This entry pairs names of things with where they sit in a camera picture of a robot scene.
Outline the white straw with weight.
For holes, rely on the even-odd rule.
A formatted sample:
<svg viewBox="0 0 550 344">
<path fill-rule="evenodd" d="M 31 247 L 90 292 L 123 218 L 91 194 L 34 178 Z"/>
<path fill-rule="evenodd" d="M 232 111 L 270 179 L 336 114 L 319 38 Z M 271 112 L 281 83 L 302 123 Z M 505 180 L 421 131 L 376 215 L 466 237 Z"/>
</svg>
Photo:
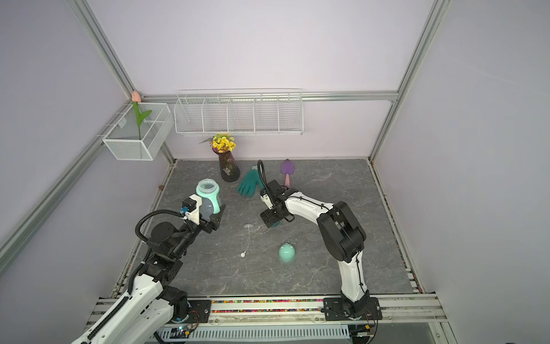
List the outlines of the white straw with weight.
<svg viewBox="0 0 550 344">
<path fill-rule="evenodd" d="M 253 229 L 254 229 L 254 225 L 253 224 L 245 224 L 243 226 L 245 229 L 246 229 L 246 232 L 247 232 L 247 241 L 246 241 L 246 247 L 244 248 L 244 250 L 240 253 L 240 258 L 245 258 L 246 257 L 246 253 L 248 252 L 249 248 L 250 248 L 250 244 L 251 244 L 251 237 L 252 237 L 252 232 L 253 232 Z"/>
</svg>

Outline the clear baby bottle body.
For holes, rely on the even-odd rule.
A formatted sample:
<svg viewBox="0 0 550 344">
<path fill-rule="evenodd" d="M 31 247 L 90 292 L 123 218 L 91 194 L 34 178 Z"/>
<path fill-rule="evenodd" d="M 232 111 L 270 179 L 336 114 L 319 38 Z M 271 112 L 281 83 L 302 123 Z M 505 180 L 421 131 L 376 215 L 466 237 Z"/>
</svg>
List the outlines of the clear baby bottle body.
<svg viewBox="0 0 550 344">
<path fill-rule="evenodd" d="M 209 218 L 212 214 L 220 213 L 222 202 L 220 199 L 220 186 L 213 179 L 203 179 L 196 186 L 196 193 L 202 198 L 200 214 Z"/>
</svg>

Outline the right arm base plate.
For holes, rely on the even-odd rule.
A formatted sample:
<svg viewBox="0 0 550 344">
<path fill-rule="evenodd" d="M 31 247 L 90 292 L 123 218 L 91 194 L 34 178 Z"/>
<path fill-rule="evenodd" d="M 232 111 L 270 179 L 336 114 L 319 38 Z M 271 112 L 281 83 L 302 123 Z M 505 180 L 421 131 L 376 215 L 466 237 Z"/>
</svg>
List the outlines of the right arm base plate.
<svg viewBox="0 0 550 344">
<path fill-rule="evenodd" d="M 379 300 L 371 296 L 365 296 L 357 302 L 343 296 L 325 298 L 319 310 L 325 314 L 327 321 L 382 320 Z"/>
</svg>

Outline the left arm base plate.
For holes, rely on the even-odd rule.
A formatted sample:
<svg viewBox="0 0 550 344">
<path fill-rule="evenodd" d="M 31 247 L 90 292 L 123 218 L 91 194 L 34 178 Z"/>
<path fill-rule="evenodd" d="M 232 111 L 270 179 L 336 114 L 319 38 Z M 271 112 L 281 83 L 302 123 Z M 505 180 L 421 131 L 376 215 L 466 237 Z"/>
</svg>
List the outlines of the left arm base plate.
<svg viewBox="0 0 550 344">
<path fill-rule="evenodd" d="M 173 318 L 170 322 L 174 324 L 202 324 L 209 322 L 211 314 L 212 302 L 209 299 L 188 300 L 185 315 L 177 314 L 174 311 Z"/>
</svg>

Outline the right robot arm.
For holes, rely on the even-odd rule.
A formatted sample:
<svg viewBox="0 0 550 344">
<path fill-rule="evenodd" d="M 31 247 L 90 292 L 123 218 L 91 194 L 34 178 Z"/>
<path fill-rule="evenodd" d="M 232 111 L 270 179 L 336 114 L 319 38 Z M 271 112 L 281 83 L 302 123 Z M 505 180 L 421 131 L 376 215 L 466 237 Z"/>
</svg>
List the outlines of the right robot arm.
<svg viewBox="0 0 550 344">
<path fill-rule="evenodd" d="M 266 188 L 261 200 L 267 210 L 260 217 L 267 227 L 300 216 L 315 223 L 330 255 L 338 262 L 344 315 L 357 318 L 367 312 L 370 292 L 362 267 L 366 233 L 345 202 L 321 202 L 295 189 Z"/>
</svg>

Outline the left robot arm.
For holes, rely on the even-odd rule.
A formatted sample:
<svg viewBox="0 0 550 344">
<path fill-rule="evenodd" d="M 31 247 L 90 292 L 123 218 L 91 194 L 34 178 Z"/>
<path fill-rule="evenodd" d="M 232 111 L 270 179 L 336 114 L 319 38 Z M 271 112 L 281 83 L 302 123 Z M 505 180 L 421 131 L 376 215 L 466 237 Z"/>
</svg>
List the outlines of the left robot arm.
<svg viewBox="0 0 550 344">
<path fill-rule="evenodd" d="M 144 260 L 131 273 L 127 290 L 75 343 L 145 343 L 171 320 L 185 320 L 190 312 L 187 292 L 170 284 L 179 272 L 187 249 L 201 232 L 216 231 L 225 206 L 204 219 L 198 209 L 182 214 L 167 209 L 151 212 L 135 226 L 136 236 L 147 244 Z M 146 237 L 141 227 L 150 218 L 167 214 L 183 220 L 155 226 Z"/>
</svg>

